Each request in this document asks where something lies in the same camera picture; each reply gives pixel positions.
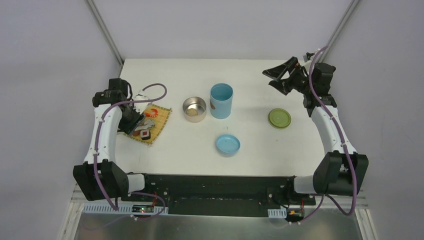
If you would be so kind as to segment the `sushi roll white black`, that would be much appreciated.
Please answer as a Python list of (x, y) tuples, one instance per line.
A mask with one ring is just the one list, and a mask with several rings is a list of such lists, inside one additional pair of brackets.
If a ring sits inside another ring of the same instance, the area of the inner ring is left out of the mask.
[(142, 131), (142, 130), (148, 130), (150, 128), (151, 128), (150, 124), (147, 123), (147, 122), (145, 122), (142, 125), (138, 126), (136, 130), (137, 131)]

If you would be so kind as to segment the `metal tongs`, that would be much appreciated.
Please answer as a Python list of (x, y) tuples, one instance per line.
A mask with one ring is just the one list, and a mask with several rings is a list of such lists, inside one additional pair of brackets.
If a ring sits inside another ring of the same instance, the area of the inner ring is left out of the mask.
[(142, 131), (142, 130), (149, 130), (155, 127), (155, 121), (150, 119), (150, 118), (146, 118), (139, 126), (137, 126), (134, 130), (134, 132), (137, 131)]

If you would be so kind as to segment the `sushi roll red centre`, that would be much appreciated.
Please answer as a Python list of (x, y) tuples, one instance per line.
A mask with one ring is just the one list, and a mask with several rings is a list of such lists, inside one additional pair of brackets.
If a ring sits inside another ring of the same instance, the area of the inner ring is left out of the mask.
[(142, 141), (147, 141), (151, 139), (151, 132), (149, 129), (141, 130), (139, 133), (139, 137)]

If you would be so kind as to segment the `beige round rice ball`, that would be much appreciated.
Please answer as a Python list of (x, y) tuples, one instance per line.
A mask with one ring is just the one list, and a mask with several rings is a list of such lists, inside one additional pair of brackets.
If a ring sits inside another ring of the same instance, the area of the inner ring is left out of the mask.
[(195, 108), (189, 108), (189, 109), (186, 110), (186, 114), (190, 117), (196, 117), (196, 116), (199, 115), (199, 112)]

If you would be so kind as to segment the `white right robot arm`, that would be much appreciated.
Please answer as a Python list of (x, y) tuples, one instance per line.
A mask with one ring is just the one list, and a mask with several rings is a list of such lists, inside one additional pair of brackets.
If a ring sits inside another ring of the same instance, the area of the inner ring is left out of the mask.
[(284, 190), (284, 200), (296, 205), (304, 194), (354, 196), (359, 193), (369, 160), (349, 142), (339, 120), (334, 97), (329, 93), (336, 67), (308, 61), (301, 65), (297, 57), (262, 74), (270, 78), (269, 86), (288, 95), (295, 90), (303, 94), (303, 106), (315, 124), (325, 156), (310, 176), (296, 176)]

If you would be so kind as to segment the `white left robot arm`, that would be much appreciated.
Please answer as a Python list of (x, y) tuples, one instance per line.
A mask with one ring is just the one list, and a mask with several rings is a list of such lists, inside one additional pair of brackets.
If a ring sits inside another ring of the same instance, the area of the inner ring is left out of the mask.
[(73, 168), (73, 177), (88, 201), (105, 196), (120, 198), (133, 192), (140, 202), (152, 198), (153, 189), (146, 185), (142, 173), (126, 173), (116, 164), (118, 133), (131, 135), (146, 119), (127, 101), (132, 96), (130, 84), (111, 78), (108, 88), (92, 98), (94, 128), (83, 163)]

